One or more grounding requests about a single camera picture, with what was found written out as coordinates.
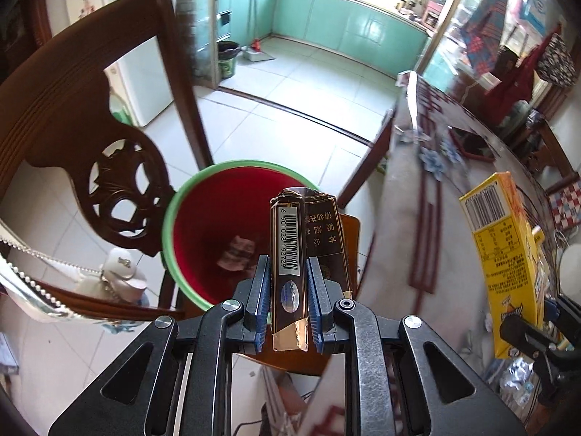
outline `yellow carton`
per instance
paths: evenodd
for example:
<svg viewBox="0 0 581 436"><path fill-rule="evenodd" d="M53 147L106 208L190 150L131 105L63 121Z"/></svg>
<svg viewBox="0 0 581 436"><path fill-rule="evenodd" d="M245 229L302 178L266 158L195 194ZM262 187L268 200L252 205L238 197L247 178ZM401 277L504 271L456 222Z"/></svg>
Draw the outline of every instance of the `yellow carton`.
<svg viewBox="0 0 581 436"><path fill-rule="evenodd" d="M495 355L519 355L500 339L500 325L518 314L542 328L544 293L537 276L537 245L510 172L495 173L460 198L476 242L494 323ZM538 235L542 242L542 232Z"/></svg>

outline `screw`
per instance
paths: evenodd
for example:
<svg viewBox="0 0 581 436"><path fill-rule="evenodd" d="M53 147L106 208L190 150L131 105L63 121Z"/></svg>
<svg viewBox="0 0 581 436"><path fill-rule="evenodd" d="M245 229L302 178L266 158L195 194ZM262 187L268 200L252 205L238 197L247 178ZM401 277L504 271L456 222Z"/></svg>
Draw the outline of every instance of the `screw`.
<svg viewBox="0 0 581 436"><path fill-rule="evenodd" d="M226 311L234 311L240 308L240 302L238 300L230 299L222 303L222 308Z"/></svg>
<svg viewBox="0 0 581 436"><path fill-rule="evenodd" d="M155 327L159 329L167 328L171 325L171 318L166 314L155 319Z"/></svg>
<svg viewBox="0 0 581 436"><path fill-rule="evenodd" d="M417 316L407 316L406 319L403 320L403 323L408 328L412 328L412 329L416 329L416 328L419 328L420 326L422 326L422 320L420 320Z"/></svg>
<svg viewBox="0 0 581 436"><path fill-rule="evenodd" d="M355 302L349 298L345 298L339 302L339 308L342 310L353 310L355 308Z"/></svg>

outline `smartphone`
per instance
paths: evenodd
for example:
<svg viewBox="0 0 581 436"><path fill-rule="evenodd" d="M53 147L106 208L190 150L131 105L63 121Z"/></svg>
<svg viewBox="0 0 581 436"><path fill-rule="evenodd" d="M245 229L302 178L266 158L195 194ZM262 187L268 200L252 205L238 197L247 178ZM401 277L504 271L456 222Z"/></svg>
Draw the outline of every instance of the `smartphone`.
<svg viewBox="0 0 581 436"><path fill-rule="evenodd" d="M489 163L495 161L492 149L482 136L452 126L448 126L448 129L450 130L450 137L464 157Z"/></svg>

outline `trash bin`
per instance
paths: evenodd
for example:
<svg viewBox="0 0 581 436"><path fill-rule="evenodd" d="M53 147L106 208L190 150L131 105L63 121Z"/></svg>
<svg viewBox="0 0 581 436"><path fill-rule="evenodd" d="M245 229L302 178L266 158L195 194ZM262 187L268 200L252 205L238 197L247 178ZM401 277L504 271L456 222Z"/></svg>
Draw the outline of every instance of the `trash bin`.
<svg viewBox="0 0 581 436"><path fill-rule="evenodd" d="M270 201L292 186L317 189L285 167L255 160L222 162L198 172L174 195L163 221L165 263L182 292L201 310L232 298L252 265L269 254ZM233 239L252 241L244 270L219 266Z"/></svg>
<svg viewBox="0 0 581 436"><path fill-rule="evenodd" d="M234 41L220 41L218 43L218 66L222 80L232 77L236 73L236 56L240 52L240 44Z"/></svg>

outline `barcode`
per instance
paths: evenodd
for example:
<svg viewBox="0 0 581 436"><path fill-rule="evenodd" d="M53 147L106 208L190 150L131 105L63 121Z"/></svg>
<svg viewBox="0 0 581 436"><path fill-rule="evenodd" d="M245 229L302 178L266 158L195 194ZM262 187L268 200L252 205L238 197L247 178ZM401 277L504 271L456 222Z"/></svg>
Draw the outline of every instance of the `barcode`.
<svg viewBox="0 0 581 436"><path fill-rule="evenodd" d="M498 182L491 183L464 202L473 231L481 230L508 215L504 195L499 190Z"/></svg>
<svg viewBox="0 0 581 436"><path fill-rule="evenodd" d="M278 209L278 273L300 275L297 207Z"/></svg>

